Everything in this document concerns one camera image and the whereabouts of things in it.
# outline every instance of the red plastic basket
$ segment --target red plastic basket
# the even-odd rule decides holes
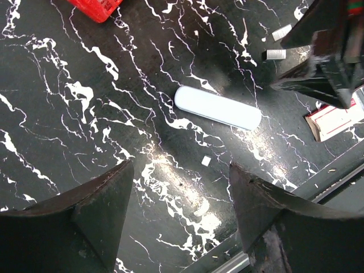
[[[123,0],[68,0],[97,23],[104,22]]]

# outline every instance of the black marble surface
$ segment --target black marble surface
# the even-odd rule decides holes
[[[197,261],[236,231],[232,160],[292,191],[364,138],[358,124],[316,143],[303,116],[320,103],[268,87],[309,50],[263,63],[264,50],[279,48],[270,33],[309,4],[124,0],[96,24],[64,0],[0,1],[1,211],[129,158],[135,187],[115,271],[179,272]],[[180,85],[256,106],[262,123],[246,132],[180,111]]]

